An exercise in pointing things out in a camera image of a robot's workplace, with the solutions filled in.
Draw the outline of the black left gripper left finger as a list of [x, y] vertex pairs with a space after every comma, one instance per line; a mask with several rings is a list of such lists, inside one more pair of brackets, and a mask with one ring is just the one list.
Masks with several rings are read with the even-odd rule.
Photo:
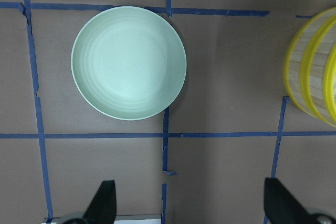
[[99, 186], [83, 219], [87, 223], [114, 223], [117, 215], [116, 187], [114, 180], [105, 180]]

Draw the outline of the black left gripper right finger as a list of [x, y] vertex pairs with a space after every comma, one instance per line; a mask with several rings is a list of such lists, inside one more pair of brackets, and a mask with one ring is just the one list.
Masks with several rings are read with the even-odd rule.
[[277, 178], [265, 178], [264, 212], [270, 223], [319, 223]]

